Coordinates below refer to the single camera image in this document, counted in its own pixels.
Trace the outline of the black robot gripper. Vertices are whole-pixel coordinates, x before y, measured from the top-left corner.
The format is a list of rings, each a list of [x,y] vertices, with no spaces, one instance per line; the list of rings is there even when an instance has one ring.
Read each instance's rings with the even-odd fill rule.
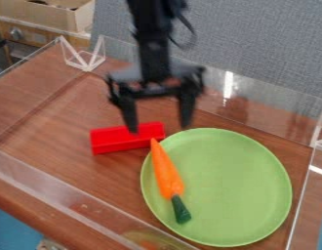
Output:
[[[180,123],[185,128],[192,120],[195,98],[203,90],[204,71],[200,65],[173,62],[169,55],[169,43],[180,49],[189,49],[196,42],[196,32],[184,17],[187,0],[126,0],[126,3],[133,20],[132,34],[138,62],[108,74],[110,101],[118,102],[125,125],[129,132],[136,133],[134,100],[177,95]],[[191,32],[184,44],[172,37],[173,20],[179,20]]]

